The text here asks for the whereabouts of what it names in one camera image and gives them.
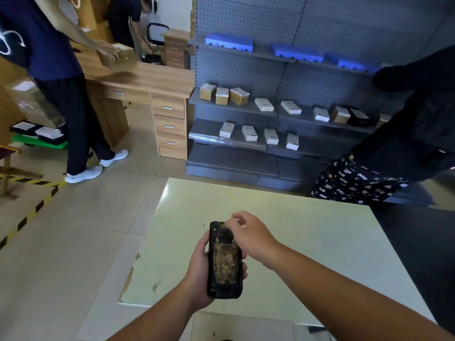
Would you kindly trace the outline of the black chair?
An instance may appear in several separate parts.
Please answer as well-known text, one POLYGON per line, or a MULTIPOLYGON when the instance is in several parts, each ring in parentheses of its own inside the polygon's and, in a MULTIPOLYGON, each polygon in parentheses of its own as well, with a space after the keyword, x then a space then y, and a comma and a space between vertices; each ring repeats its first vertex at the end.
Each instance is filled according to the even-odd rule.
POLYGON ((162 23, 151 22, 146 27, 147 39, 150 43, 157 46, 164 46, 165 39, 163 34, 170 28, 162 23))

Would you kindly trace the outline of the wooden desk with drawers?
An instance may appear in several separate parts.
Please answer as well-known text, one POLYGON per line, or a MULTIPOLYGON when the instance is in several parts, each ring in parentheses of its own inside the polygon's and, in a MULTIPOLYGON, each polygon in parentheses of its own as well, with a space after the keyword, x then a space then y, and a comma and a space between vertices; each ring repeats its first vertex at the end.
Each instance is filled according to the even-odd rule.
POLYGON ((123 103, 133 102, 150 109, 159 156, 187 160, 188 103, 194 90, 194 72, 142 62, 115 72, 104 67, 95 53, 76 53, 76 57, 86 77, 91 104, 112 148, 129 131, 123 103))

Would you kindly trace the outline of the wooden stool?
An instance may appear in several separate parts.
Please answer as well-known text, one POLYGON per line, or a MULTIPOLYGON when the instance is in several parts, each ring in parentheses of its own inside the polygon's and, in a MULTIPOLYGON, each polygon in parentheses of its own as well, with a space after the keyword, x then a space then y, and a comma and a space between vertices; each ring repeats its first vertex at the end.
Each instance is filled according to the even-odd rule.
POLYGON ((3 166, 0 166, 0 196, 10 200, 15 200, 17 198, 17 196, 12 194, 9 190, 9 179, 12 178, 12 176, 31 179, 40 179, 43 177, 41 174, 11 166, 12 156, 21 153, 22 150, 20 148, 0 144, 0 160, 3 160, 3 166))

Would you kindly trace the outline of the small wooden drawer cabinet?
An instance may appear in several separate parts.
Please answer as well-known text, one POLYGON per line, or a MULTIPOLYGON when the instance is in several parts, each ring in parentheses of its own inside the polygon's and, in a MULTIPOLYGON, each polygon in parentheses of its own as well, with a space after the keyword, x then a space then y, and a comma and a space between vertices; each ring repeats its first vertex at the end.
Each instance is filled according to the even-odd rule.
POLYGON ((162 34, 165 46, 165 65, 172 68, 190 69, 188 41, 190 32, 170 28, 162 34))

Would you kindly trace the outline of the blue plastic tray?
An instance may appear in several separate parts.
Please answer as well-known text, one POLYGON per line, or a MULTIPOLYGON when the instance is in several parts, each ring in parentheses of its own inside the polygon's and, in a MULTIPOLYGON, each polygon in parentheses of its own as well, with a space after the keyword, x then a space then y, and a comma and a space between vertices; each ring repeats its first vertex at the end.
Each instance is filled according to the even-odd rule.
POLYGON ((205 45, 218 48, 235 49, 237 51, 253 52, 254 39, 231 34, 213 32, 206 36, 205 45))
POLYGON ((294 46, 281 43, 271 43, 270 50, 275 57, 294 59, 297 61, 307 61, 312 63, 322 63, 323 55, 315 49, 294 46))
POLYGON ((338 68, 374 74, 381 69, 379 62, 364 58, 350 57, 338 53, 326 53, 324 58, 338 68))

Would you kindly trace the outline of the large taped cardboard box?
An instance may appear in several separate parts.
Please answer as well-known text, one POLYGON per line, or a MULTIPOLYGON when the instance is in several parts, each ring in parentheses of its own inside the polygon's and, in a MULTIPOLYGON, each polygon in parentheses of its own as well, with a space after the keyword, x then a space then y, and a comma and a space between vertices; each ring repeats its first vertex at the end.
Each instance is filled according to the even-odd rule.
POLYGON ((52 128, 59 128, 65 124, 64 117, 30 78, 17 80, 5 85, 4 88, 31 123, 52 128))

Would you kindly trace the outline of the grey pegboard shelf unit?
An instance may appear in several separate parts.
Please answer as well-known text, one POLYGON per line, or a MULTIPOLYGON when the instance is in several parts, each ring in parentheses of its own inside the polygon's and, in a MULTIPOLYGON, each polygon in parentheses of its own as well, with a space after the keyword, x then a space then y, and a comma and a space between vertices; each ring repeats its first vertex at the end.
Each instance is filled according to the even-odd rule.
POLYGON ((377 123, 410 95, 380 92, 373 74, 338 68, 324 54, 405 64, 455 44, 451 30, 455 0, 196 0, 187 174, 309 194, 318 174, 376 128, 317 121, 314 107, 329 115, 334 106, 359 108, 377 123), (205 45, 213 32, 252 38, 253 52, 205 45), (275 57, 271 43, 315 49, 323 62, 275 57), (241 88, 248 103, 202 100, 205 83, 241 88), (268 99, 274 111, 261 112, 255 98, 268 99), (281 101, 293 101, 301 114, 288 114, 281 101), (219 136, 225 121, 235 124, 230 139, 219 136), (242 126, 253 126, 258 140, 247 142, 242 126), (278 145, 267 145, 265 128, 276 130, 278 145), (299 137, 297 151, 286 149, 288 133, 299 137))

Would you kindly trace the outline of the person's right forearm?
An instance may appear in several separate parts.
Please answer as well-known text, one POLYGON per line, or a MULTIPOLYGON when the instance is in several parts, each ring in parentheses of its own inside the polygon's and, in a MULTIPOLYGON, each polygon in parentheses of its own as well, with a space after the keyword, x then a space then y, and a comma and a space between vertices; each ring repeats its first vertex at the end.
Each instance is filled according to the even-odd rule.
POLYGON ((280 243, 272 269, 337 341, 455 341, 434 322, 280 243))

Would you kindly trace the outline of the person's right hand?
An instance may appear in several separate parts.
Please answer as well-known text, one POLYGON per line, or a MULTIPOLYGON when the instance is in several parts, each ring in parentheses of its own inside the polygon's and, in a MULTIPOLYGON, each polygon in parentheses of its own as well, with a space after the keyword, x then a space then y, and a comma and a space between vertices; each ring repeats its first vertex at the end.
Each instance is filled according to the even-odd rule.
POLYGON ((282 245, 258 217, 250 213, 247 229, 233 233, 233 236, 242 252, 266 268, 275 270, 276 257, 280 254, 282 245))

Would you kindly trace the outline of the person's left hand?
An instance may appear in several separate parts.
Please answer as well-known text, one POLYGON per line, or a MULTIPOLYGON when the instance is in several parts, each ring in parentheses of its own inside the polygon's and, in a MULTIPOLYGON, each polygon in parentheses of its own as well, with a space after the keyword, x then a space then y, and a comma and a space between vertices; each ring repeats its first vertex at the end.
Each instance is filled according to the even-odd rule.
POLYGON ((208 257, 205 261, 200 261, 198 258, 197 243, 191 255, 186 274, 177 285, 179 301, 187 313, 193 314, 204 309, 215 300, 208 294, 208 269, 208 257))

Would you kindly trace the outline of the person's left forearm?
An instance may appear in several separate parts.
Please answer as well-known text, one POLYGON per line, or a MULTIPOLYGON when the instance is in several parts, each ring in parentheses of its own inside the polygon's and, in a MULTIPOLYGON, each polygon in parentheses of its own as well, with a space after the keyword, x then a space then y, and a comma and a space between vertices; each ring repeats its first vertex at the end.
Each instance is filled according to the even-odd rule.
POLYGON ((179 341, 196 311, 194 297, 194 290, 181 282, 106 341, 179 341))

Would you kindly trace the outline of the wooden wall cabinet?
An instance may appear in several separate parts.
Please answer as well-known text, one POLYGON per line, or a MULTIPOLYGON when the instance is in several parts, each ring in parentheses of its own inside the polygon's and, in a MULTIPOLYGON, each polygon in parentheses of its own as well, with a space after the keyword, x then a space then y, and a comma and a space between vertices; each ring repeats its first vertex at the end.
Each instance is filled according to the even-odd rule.
POLYGON ((57 0, 65 15, 93 39, 114 43, 107 22, 107 7, 111 0, 57 0))

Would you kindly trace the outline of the green platform cart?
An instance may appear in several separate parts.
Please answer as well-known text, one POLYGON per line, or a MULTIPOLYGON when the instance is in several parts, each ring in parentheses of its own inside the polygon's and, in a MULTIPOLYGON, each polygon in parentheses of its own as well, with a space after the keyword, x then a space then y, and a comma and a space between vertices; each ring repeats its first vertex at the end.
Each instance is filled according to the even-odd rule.
POLYGON ((52 143, 45 142, 38 137, 32 137, 32 136, 20 135, 20 134, 13 135, 11 137, 11 142, 23 143, 27 146, 39 146, 39 147, 54 148, 54 149, 66 149, 68 146, 67 141, 61 142, 59 144, 52 144, 52 143))

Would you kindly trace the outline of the brown cardboard box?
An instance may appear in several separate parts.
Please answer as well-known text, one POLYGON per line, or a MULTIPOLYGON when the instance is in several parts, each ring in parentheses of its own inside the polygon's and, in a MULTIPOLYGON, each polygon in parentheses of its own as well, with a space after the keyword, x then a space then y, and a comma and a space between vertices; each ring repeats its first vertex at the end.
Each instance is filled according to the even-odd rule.
POLYGON ((115 48, 118 58, 114 60, 108 55, 97 52, 100 62, 104 67, 111 70, 125 70, 137 65, 138 60, 133 48, 120 43, 109 45, 112 48, 115 48))

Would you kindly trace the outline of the black tray with white packet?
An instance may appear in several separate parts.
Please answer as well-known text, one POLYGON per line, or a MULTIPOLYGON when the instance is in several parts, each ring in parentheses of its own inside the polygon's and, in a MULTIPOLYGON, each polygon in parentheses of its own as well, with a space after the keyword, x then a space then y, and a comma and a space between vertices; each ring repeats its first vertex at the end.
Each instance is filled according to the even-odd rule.
POLYGON ((345 106, 345 109, 348 110, 350 117, 346 124, 355 127, 367 128, 372 127, 376 124, 376 120, 367 116, 359 108, 345 106))
POLYGON ((34 124, 29 121, 20 121, 10 126, 9 131, 20 135, 36 137, 36 131, 41 128, 43 128, 42 125, 34 124))
POLYGON ((52 128, 47 126, 43 126, 35 130, 35 135, 44 143, 54 146, 62 145, 63 143, 66 143, 68 139, 65 131, 60 130, 60 128, 52 128))

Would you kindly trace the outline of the white sneaker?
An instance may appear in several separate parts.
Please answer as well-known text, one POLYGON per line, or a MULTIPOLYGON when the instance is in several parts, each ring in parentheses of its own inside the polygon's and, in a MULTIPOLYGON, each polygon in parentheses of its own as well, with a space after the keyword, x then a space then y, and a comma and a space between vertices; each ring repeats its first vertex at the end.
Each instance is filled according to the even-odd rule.
POLYGON ((77 175, 66 174, 64 180, 69 184, 81 183, 99 177, 103 172, 102 166, 87 167, 77 175))
POLYGON ((99 164, 102 167, 108 167, 111 166, 113 163, 123 160, 127 158, 129 155, 129 151, 127 149, 122 149, 118 152, 115 153, 114 157, 110 160, 99 160, 99 164))

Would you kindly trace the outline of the yellow black hazard tape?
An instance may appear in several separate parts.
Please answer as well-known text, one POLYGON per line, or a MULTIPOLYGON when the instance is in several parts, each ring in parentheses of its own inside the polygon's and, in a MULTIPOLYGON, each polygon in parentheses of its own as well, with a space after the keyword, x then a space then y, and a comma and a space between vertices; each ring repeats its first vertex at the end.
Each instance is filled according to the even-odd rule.
POLYGON ((66 149, 24 147, 14 154, 11 166, 43 175, 40 179, 12 176, 9 190, 15 200, 0 196, 0 251, 62 192, 67 161, 66 149))

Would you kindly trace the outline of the black handheld scanner device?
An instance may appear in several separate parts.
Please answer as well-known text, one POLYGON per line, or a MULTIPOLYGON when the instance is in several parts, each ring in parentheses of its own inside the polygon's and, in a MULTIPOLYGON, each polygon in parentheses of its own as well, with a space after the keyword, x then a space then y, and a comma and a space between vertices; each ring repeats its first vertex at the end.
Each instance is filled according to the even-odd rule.
POLYGON ((242 251, 223 222, 209 226, 207 293, 213 299, 237 299, 242 294, 242 251))

